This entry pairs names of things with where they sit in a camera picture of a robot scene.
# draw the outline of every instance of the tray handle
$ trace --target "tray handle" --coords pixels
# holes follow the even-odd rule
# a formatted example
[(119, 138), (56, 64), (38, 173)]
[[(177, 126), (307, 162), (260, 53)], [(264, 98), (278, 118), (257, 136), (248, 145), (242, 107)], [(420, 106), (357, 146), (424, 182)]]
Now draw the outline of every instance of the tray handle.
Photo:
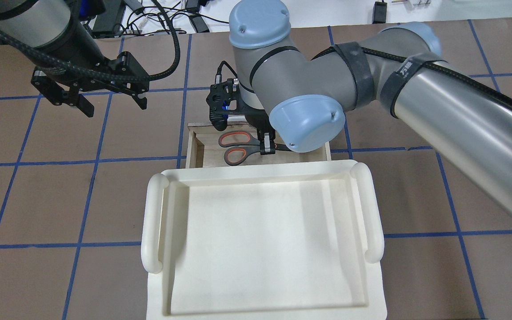
[(357, 180), (366, 231), (367, 250), (364, 253), (364, 259), (368, 263), (378, 263), (384, 253), (384, 234), (382, 233), (378, 204), (376, 204), (372, 175), (368, 166), (361, 162), (351, 168), (350, 174)]
[(148, 196), (144, 215), (144, 231), (142, 233), (142, 264), (149, 273), (160, 273), (163, 264), (159, 261), (159, 241), (163, 191), (169, 186), (169, 179), (161, 173), (151, 177), (148, 183)]

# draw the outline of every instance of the white plastic bin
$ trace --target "white plastic bin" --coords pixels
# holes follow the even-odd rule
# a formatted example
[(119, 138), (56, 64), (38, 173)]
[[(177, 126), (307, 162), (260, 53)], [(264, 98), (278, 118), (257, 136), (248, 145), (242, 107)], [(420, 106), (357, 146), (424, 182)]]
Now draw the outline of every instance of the white plastic bin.
[(166, 170), (148, 185), (148, 320), (382, 320), (384, 237), (353, 160)]

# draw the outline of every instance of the blue joint cap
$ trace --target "blue joint cap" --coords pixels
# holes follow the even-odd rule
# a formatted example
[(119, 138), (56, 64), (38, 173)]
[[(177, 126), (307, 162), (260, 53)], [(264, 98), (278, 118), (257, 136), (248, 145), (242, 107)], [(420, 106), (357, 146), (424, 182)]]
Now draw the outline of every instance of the blue joint cap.
[(335, 138), (345, 125), (345, 113), (331, 97), (303, 95), (272, 109), (270, 124), (290, 150), (310, 152)]
[(290, 34), (290, 13), (280, 0), (242, 0), (230, 12), (230, 43), (240, 49), (258, 49)]
[(414, 32), (424, 40), (432, 53), (435, 53), (441, 57), (440, 39), (438, 39), (437, 36), (433, 33), (432, 28), (428, 24), (424, 24), (423, 22), (408, 22), (407, 24), (401, 24), (400, 26), (388, 27), (382, 31), (394, 28), (401, 28)]

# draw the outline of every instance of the black velcro strap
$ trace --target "black velcro strap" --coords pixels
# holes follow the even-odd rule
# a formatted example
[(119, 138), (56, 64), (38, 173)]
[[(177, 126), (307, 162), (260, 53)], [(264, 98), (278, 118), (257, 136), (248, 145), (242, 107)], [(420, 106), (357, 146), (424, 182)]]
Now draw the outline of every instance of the black velcro strap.
[(394, 104), (402, 88), (421, 69), (424, 63), (435, 61), (444, 60), (432, 52), (418, 53), (417, 55), (409, 56), (397, 71), (388, 76), (380, 91), (380, 103), (390, 110), (390, 114), (393, 117), (398, 118), (394, 113)]
[(374, 81), (361, 45), (357, 42), (347, 42), (335, 44), (332, 48), (345, 61), (355, 79), (356, 106), (369, 104), (374, 99)]
[(283, 47), (278, 47), (276, 49), (271, 50), (270, 52), (266, 53), (264, 56), (260, 58), (255, 64), (254, 67), (252, 67), (252, 71), (250, 72), (250, 87), (252, 86), (252, 79), (254, 78), (254, 75), (256, 74), (256, 70), (262, 65), (262, 63), (266, 62), (266, 60), (270, 59), (270, 57), (277, 55), (280, 52), (283, 51), (297, 51), (299, 50), (296, 47), (293, 47), (292, 45), (284, 45)]

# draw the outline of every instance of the white floor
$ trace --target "white floor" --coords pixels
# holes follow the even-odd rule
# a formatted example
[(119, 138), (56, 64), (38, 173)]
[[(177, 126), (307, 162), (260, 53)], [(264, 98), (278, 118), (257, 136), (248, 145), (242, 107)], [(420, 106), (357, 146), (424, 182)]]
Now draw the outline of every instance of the white floor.
[[(212, 0), (201, 7), (201, 14), (228, 21), (230, 10), (240, 0)], [(512, 0), (431, 0), (430, 4), (412, 6), (409, 2), (392, 3), (386, 0), (387, 22), (440, 21), (505, 18), (512, 16)], [(143, 0), (152, 5), (151, 0)], [(177, 0), (159, 0), (163, 6), (172, 7)], [(375, 0), (283, 0), (290, 11), (292, 27), (339, 26), (344, 24), (371, 24)], [(176, 17), (176, 28), (187, 33), (195, 32), (186, 16)], [(211, 32), (228, 31), (228, 25), (205, 19)], [(148, 22), (146, 32), (158, 30), (159, 25)]]

